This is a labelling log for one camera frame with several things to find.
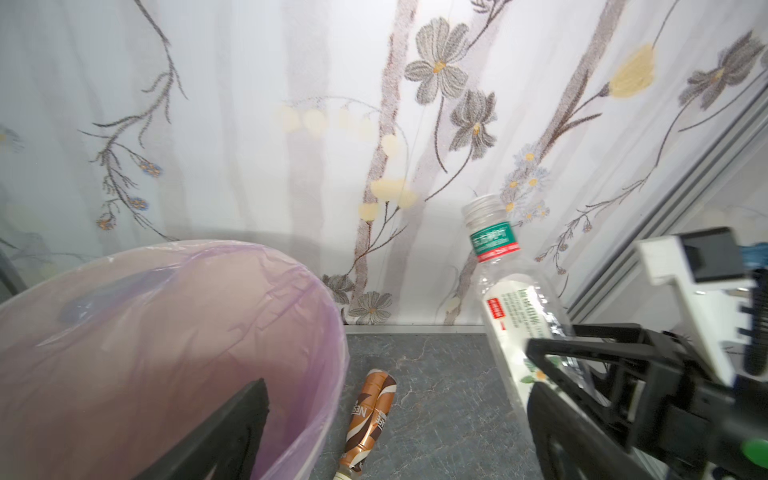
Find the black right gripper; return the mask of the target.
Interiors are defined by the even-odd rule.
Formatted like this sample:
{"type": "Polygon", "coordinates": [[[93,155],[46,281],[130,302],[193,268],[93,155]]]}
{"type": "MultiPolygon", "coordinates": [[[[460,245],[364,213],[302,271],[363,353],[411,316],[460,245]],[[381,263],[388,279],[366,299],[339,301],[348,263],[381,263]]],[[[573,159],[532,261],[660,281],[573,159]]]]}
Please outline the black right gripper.
{"type": "Polygon", "coordinates": [[[764,479],[767,385],[720,381],[683,338],[637,324],[580,324],[531,339],[528,359],[593,420],[624,420],[619,438],[662,461],[670,479],[764,479]],[[629,413],[631,383],[643,387],[629,413]]]}

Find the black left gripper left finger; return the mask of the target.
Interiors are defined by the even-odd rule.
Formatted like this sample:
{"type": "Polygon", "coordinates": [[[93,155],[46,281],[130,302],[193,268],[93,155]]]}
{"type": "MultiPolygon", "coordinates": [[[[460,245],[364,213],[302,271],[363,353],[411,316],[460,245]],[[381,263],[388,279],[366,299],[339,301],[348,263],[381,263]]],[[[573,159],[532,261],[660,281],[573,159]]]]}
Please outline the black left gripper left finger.
{"type": "Polygon", "coordinates": [[[264,380],[245,385],[139,479],[248,479],[269,414],[264,380]]]}

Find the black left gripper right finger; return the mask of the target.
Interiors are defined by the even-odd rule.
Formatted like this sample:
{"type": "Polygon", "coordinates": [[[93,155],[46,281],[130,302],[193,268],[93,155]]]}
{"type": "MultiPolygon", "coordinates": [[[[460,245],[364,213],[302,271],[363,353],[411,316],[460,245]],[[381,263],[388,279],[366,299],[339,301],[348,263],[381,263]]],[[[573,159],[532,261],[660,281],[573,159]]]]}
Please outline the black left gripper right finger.
{"type": "Polygon", "coordinates": [[[649,479],[651,475],[548,385],[530,393],[527,417],[545,479],[649,479]]]}

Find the clear bottle green neck label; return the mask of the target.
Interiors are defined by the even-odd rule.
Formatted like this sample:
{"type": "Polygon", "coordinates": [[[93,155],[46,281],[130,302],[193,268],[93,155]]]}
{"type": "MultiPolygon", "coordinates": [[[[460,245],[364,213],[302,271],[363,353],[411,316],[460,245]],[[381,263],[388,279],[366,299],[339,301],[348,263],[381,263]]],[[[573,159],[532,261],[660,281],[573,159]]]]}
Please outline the clear bottle green neck label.
{"type": "Polygon", "coordinates": [[[478,261],[476,290],[490,347],[515,411],[528,426],[528,401],[535,384],[562,390],[526,355],[531,339],[573,339],[571,321],[554,287],[521,247],[498,195],[478,197],[463,207],[478,261]]]}

